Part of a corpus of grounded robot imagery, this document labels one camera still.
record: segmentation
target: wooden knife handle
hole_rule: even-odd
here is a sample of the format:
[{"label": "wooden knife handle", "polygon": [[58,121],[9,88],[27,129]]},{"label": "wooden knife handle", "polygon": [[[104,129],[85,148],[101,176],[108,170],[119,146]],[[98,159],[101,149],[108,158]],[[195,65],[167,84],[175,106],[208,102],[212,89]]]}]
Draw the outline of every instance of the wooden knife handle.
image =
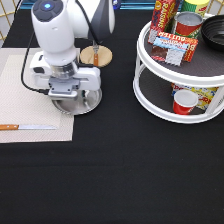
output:
[{"label": "wooden knife handle", "polygon": [[0,131],[3,130],[18,130],[19,125],[16,124],[0,124]]},{"label": "wooden knife handle", "polygon": [[93,65],[98,66],[98,54],[94,54]]}]

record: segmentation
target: black table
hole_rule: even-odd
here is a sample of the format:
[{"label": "black table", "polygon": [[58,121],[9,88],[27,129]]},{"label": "black table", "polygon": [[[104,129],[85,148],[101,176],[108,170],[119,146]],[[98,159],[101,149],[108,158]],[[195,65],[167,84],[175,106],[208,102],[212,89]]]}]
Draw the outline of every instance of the black table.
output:
[{"label": "black table", "polygon": [[[135,98],[136,41],[151,16],[116,11],[103,99],[75,117],[72,142],[0,145],[1,224],[223,223],[224,113],[176,124]],[[20,10],[3,47],[27,47],[31,33],[30,11]]]}]

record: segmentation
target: wire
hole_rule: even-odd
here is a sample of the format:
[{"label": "wire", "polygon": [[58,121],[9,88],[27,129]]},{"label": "wire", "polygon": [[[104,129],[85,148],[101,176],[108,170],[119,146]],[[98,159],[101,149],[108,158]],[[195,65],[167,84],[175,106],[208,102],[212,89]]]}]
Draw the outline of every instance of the wire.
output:
[{"label": "wire", "polygon": [[30,41],[29,41],[29,44],[28,44],[28,47],[27,47],[27,50],[26,50],[25,58],[24,58],[24,61],[23,61],[23,67],[22,67],[22,71],[21,71],[21,82],[27,89],[29,89],[31,91],[35,91],[35,92],[38,92],[38,93],[43,93],[44,95],[48,95],[48,92],[49,92],[48,89],[33,89],[33,88],[27,86],[26,83],[24,82],[24,78],[23,78],[24,69],[25,69],[25,66],[26,66],[26,60],[27,60],[27,57],[28,57],[28,53],[29,53],[29,50],[30,50],[30,45],[31,45],[31,42],[33,40],[33,37],[34,37],[34,31],[33,31],[32,36],[30,38]]},{"label": "wire", "polygon": [[19,2],[17,3],[16,9],[15,9],[15,13],[14,13],[14,18],[15,18],[15,15],[16,15],[16,13],[17,13],[21,3],[22,3],[22,0],[19,0]]},{"label": "wire", "polygon": [[92,25],[91,25],[91,23],[89,21],[89,18],[88,18],[87,14],[86,14],[85,9],[83,8],[83,6],[81,5],[81,3],[78,0],[76,0],[76,3],[78,4],[78,6],[80,7],[80,9],[83,12],[83,15],[84,15],[84,17],[86,19],[86,22],[87,22],[88,26],[89,26],[89,30],[90,30],[90,32],[91,32],[91,34],[93,36],[94,41],[96,42],[97,45],[99,45],[99,41],[98,41],[98,39],[96,37],[96,34],[95,34],[95,32],[93,30],[93,27],[92,27]]}]

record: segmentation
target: paper cup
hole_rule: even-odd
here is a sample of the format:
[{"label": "paper cup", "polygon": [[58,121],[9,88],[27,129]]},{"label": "paper cup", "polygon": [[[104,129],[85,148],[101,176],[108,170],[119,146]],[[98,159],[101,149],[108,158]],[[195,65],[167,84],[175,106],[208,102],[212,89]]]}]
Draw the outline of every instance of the paper cup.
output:
[{"label": "paper cup", "polygon": [[198,95],[190,90],[179,90],[174,94],[173,111],[176,114],[188,115],[198,104]]}]

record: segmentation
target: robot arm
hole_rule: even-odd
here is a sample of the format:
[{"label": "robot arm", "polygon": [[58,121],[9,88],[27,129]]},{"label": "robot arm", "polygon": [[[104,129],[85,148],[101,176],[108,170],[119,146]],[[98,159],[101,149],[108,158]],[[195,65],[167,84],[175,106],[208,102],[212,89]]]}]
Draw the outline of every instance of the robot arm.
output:
[{"label": "robot arm", "polygon": [[77,89],[98,90],[100,71],[78,66],[74,42],[75,38],[102,41],[113,32],[112,1],[38,0],[32,8],[32,21],[43,50],[34,56],[30,66],[36,85],[50,88],[50,96],[64,95],[68,99]]}]

